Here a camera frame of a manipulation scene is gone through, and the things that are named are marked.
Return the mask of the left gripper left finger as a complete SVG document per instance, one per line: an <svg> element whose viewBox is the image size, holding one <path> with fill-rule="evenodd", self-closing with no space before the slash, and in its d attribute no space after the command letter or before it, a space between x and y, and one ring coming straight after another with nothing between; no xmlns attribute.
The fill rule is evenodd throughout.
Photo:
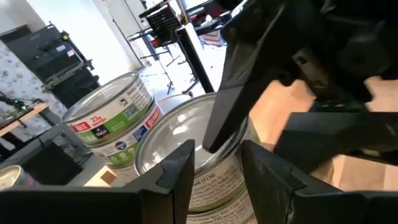
<svg viewBox="0 0 398 224"><path fill-rule="evenodd" d="M194 168L189 139L124 187L11 187L1 223L185 223Z"/></svg>

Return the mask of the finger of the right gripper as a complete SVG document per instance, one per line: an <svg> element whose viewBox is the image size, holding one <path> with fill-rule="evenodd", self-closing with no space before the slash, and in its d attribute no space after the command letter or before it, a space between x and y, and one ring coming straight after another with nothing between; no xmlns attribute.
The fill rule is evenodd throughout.
<svg viewBox="0 0 398 224"><path fill-rule="evenodd" d="M290 54L282 40L287 4L246 4L221 33L227 42L223 75L203 147L215 153L240 127L274 80L290 83Z"/></svg>
<svg viewBox="0 0 398 224"><path fill-rule="evenodd" d="M346 155L397 165L397 113L291 113L273 153L311 172Z"/></svg>

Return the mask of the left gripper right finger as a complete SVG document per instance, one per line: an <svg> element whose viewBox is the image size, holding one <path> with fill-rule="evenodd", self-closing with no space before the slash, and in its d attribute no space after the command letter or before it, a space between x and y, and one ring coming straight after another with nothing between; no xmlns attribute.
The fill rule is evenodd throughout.
<svg viewBox="0 0 398 224"><path fill-rule="evenodd" d="M344 192L248 140L242 164L258 223L397 224L397 192Z"/></svg>

